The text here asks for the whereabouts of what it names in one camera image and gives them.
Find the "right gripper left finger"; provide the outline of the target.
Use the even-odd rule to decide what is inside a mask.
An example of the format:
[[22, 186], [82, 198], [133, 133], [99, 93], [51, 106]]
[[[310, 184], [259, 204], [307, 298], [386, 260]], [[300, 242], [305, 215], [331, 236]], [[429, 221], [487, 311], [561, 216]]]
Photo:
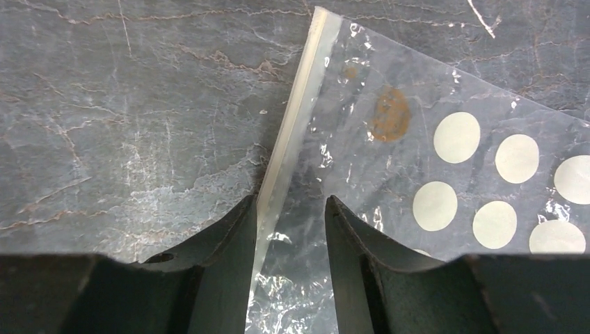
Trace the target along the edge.
[[242, 333], [255, 197], [144, 262], [97, 253], [3, 254], [2, 333]]

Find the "clear polka-dot zip bag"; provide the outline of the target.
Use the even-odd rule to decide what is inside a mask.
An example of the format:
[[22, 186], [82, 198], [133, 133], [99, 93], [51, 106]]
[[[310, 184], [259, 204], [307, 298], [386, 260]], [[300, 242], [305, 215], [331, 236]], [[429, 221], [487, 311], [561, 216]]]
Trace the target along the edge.
[[323, 204], [439, 260], [589, 252], [589, 122], [316, 7], [258, 203], [248, 333], [336, 333]]

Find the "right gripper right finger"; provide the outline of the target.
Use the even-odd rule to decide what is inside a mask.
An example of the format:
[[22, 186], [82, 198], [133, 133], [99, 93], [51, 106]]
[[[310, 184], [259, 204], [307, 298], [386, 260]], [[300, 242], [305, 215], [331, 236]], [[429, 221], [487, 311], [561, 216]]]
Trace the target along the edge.
[[325, 206], [341, 333], [588, 333], [587, 255], [467, 254], [443, 262]]

